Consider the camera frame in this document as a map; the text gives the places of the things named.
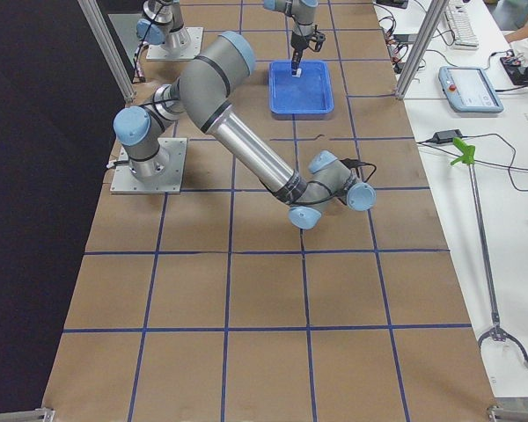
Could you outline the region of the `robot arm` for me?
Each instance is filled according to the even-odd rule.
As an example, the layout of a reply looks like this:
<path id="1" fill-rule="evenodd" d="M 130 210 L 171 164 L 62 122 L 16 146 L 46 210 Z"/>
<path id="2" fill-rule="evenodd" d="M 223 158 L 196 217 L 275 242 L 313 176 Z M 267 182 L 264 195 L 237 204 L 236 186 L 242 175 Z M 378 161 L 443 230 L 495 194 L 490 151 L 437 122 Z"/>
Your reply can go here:
<path id="1" fill-rule="evenodd" d="M 317 53 L 326 35 L 317 26 L 316 1 L 146 1 L 136 24 L 134 64 L 187 61 L 220 32 L 252 45 L 259 62 L 286 60 L 296 71 L 305 53 Z"/>
<path id="2" fill-rule="evenodd" d="M 226 31 L 197 55 L 172 84 L 161 85 L 151 99 L 120 110 L 114 132 L 128 154 L 137 178 L 162 173 L 170 157 L 158 137 L 185 113 L 204 133 L 221 142 L 282 203 L 300 229 L 311 229 L 330 200 L 366 211 L 377 195 L 359 179 L 355 160 L 340 160 L 328 150 L 310 162 L 305 180 L 252 131 L 233 111 L 232 92 L 255 69 L 252 47 L 240 34 Z"/>

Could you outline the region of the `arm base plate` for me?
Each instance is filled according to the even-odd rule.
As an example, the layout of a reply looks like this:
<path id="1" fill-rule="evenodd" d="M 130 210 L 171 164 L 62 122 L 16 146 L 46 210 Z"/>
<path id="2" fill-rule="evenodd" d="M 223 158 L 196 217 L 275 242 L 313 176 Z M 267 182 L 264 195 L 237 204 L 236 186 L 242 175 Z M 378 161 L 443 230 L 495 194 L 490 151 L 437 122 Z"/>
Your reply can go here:
<path id="1" fill-rule="evenodd" d="M 187 156 L 187 138 L 159 137 L 158 154 L 137 162 L 128 158 L 121 147 L 114 167 L 110 192 L 112 194 L 180 194 Z"/>
<path id="2" fill-rule="evenodd" d="M 200 52 L 203 27 L 182 27 L 174 33 L 162 33 L 147 38 L 148 61 L 184 62 L 194 59 Z"/>

